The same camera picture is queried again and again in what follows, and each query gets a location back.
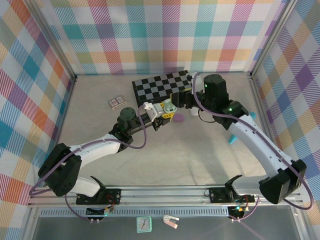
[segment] blue object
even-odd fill
[[[249,114],[253,119],[256,119],[257,115],[256,115],[256,113],[254,111],[250,111]],[[232,134],[230,139],[229,139],[229,141],[228,141],[228,143],[229,144],[233,144],[237,139],[238,139],[237,136]]]

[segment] black and white checkerboard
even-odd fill
[[[191,88],[187,73],[188,71],[184,70],[133,81],[136,103],[138,106],[144,102],[160,103],[170,98],[172,93]]]

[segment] plaid backdrop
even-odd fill
[[[257,77],[277,145],[307,164],[305,178],[316,200],[308,214],[320,225],[319,0],[298,2]]]
[[[16,240],[71,87],[23,0],[0,1],[0,240]]]
[[[142,74],[247,71],[286,0],[37,2],[75,72]]]

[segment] clock face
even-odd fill
[[[150,216],[139,216],[136,218],[136,232],[137,233],[147,233],[151,232],[152,223]]]

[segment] table surface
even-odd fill
[[[246,73],[221,74],[230,99],[256,112]],[[72,94],[59,142],[67,146],[86,143],[108,133],[122,108],[137,109],[132,81],[156,75],[80,75]],[[112,110],[108,100],[122,95],[127,103]],[[230,133],[218,123],[202,122],[188,109],[178,109],[183,122],[170,122],[157,132],[147,129],[145,148],[126,149],[84,166],[80,177],[95,176],[106,185],[205,185],[224,184],[230,178],[264,175],[265,171],[237,140],[228,144]],[[212,118],[202,112],[205,120]],[[141,146],[143,132],[133,135],[134,146]]]

